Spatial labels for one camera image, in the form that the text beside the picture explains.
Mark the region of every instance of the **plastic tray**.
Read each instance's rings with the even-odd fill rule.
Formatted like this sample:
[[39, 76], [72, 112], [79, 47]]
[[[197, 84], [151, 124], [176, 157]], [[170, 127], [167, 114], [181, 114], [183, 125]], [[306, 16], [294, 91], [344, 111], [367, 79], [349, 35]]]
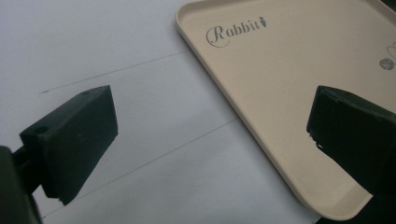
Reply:
[[306, 124], [318, 85], [396, 111], [396, 16], [369, 0], [210, 0], [177, 26], [297, 198], [354, 217], [372, 195], [317, 149]]

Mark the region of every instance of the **tray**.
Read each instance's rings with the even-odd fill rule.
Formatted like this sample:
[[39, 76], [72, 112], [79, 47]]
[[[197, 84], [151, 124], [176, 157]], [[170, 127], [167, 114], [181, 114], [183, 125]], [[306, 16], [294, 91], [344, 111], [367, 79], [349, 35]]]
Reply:
[[306, 124], [318, 85], [396, 111], [396, 16], [369, 0], [210, 0], [177, 27], [297, 198], [346, 220], [372, 198], [317, 149]]

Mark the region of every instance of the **drawn line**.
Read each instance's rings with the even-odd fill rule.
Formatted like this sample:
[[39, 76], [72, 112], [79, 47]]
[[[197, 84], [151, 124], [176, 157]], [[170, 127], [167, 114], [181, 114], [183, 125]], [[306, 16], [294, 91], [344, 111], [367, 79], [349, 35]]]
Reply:
[[[154, 159], [154, 160], [152, 160], [152, 161], [149, 161], [149, 162], [147, 162], [147, 163], [145, 163], [145, 164], [143, 164], [143, 165], [137, 167], [136, 169], [134, 169], [134, 170], [132, 170], [132, 171], [130, 171], [130, 172], [124, 174], [124, 175], [121, 175], [121, 176], [119, 176], [119, 177], [117, 177], [117, 178], [115, 178], [115, 179], [109, 181], [108, 183], [102, 185], [101, 187], [99, 187], [99, 188], [97, 188], [97, 189], [94, 189], [94, 190], [92, 190], [92, 191], [90, 191], [90, 192], [88, 192], [88, 193], [86, 193], [86, 194], [84, 194], [84, 195], [81, 195], [80, 197], [78, 197], [78, 198], [76, 198], [75, 200], [73, 200], [71, 203], [74, 203], [74, 202], [76, 202], [76, 201], [78, 201], [78, 200], [84, 198], [85, 196], [88, 196], [88, 195], [90, 195], [90, 194], [96, 192], [97, 190], [102, 189], [102, 188], [104, 188], [105, 186], [108, 186], [108, 185], [110, 185], [110, 184], [112, 184], [112, 183], [114, 183], [114, 182], [116, 182], [116, 181], [118, 181], [118, 180], [124, 178], [125, 176], [130, 175], [130, 174], [132, 174], [132, 173], [134, 173], [134, 172], [136, 172], [136, 171], [142, 169], [143, 167], [145, 167], [145, 166], [147, 166], [147, 165], [149, 165], [149, 164], [151, 164], [151, 163], [153, 163], [153, 162], [155, 162], [155, 161], [157, 161], [157, 160], [159, 160], [159, 159], [161, 159], [161, 158], [163, 158], [163, 157], [165, 157], [165, 156], [171, 154], [172, 152], [175, 152], [175, 151], [177, 151], [177, 150], [179, 150], [179, 149], [181, 149], [181, 148], [183, 148], [183, 147], [185, 147], [185, 146], [187, 146], [187, 145], [189, 145], [189, 144], [191, 144], [191, 143], [193, 143], [193, 142], [195, 142], [195, 141], [197, 141], [197, 140], [199, 140], [199, 139], [201, 139], [201, 138], [203, 138], [203, 137], [209, 135], [210, 133], [215, 132], [216, 130], [218, 130], [218, 129], [220, 129], [220, 128], [222, 128], [222, 127], [224, 127], [224, 126], [226, 126], [226, 125], [228, 125], [228, 124], [230, 124], [230, 123], [232, 123], [232, 122], [234, 122], [234, 121], [236, 121], [236, 120], [239, 120], [239, 117], [236, 117], [236, 118], [234, 118], [234, 119], [228, 121], [227, 123], [224, 123], [224, 124], [220, 125], [219, 127], [217, 127], [217, 128], [215, 128], [215, 129], [209, 131], [208, 133], [204, 133], [203, 135], [201, 135], [201, 136], [199, 136], [199, 137], [197, 137], [197, 138], [191, 140], [190, 142], [185, 143], [185, 144], [183, 144], [182, 146], [177, 147], [177, 148], [175, 148], [175, 149], [173, 149], [173, 150], [171, 150], [171, 151], [169, 151], [169, 152], [167, 152], [167, 153], [161, 155], [160, 157], [158, 157], [158, 158], [156, 158], [156, 159]], [[48, 217], [48, 216], [50, 216], [52, 213], [54, 213], [54, 212], [56, 212], [56, 211], [58, 211], [58, 210], [61, 210], [62, 208], [64, 208], [64, 206], [62, 206], [62, 207], [60, 207], [60, 208], [58, 208], [58, 209], [55, 209], [55, 210], [49, 212], [48, 214], [46, 214], [46, 215], [43, 216], [42, 218]]]
[[94, 77], [87, 77], [87, 78], [84, 78], [84, 79], [79, 80], [79, 81], [71, 82], [71, 83], [68, 83], [68, 84], [65, 84], [65, 85], [62, 85], [62, 86], [59, 86], [59, 87], [55, 87], [55, 88], [52, 88], [52, 89], [49, 89], [49, 90], [46, 90], [46, 91], [42, 91], [39, 94], [47, 93], [49, 91], [55, 91], [55, 90], [58, 90], [60, 88], [71, 86], [71, 85], [77, 84], [79, 82], [91, 80], [91, 79], [94, 79], [94, 78], [97, 78], [97, 77], [107, 76], [107, 75], [110, 75], [110, 74], [113, 74], [113, 73], [116, 73], [116, 72], [119, 72], [119, 71], [122, 71], [122, 70], [126, 70], [126, 69], [129, 69], [129, 68], [137, 67], [137, 66], [140, 66], [140, 65], [143, 65], [143, 64], [146, 64], [146, 63], [153, 63], [153, 62], [156, 62], [156, 61], [159, 61], [159, 60], [162, 60], [162, 59], [171, 58], [171, 57], [174, 57], [174, 56], [176, 56], [178, 54], [182, 54], [182, 53], [185, 53], [185, 52], [188, 52], [188, 51], [189, 50], [186, 49], [184, 51], [181, 51], [181, 52], [178, 52], [178, 53], [175, 53], [175, 54], [166, 55], [166, 56], [163, 56], [161, 58], [156, 58], [156, 59], [153, 59], [153, 60], [150, 60], [150, 61], [146, 61], [146, 62], [143, 62], [143, 63], [137, 63], [137, 64], [134, 64], [134, 65], [131, 65], [131, 66], [128, 66], [128, 67], [124, 67], [124, 68], [121, 68], [121, 69], [117, 69], [117, 70], [114, 70], [114, 71], [111, 71], [111, 72], [106, 72], [106, 73], [103, 73], [101, 75], [97, 75], [97, 76], [94, 76]]

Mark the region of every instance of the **rabbit logo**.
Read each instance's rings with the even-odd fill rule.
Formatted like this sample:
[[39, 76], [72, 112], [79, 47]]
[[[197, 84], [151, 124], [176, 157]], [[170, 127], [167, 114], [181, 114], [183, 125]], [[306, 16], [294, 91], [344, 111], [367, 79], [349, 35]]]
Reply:
[[224, 48], [230, 44], [231, 38], [244, 35], [267, 27], [264, 17], [258, 21], [243, 21], [235, 23], [228, 28], [214, 26], [206, 32], [206, 41], [215, 48]]
[[[394, 42], [393, 45], [391, 46], [387, 46], [387, 52], [393, 60], [396, 60], [396, 42]], [[383, 59], [379, 62], [379, 65], [383, 69], [390, 71], [395, 67], [395, 63], [393, 62], [392, 59], [389, 58]]]

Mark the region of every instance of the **white surface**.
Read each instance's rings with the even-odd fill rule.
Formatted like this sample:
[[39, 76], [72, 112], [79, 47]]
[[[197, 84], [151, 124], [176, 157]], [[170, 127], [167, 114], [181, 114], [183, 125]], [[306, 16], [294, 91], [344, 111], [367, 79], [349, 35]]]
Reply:
[[169, 1], [2, 1], [0, 144], [77, 93], [111, 86], [119, 135], [45, 223], [311, 223], [190, 52]]

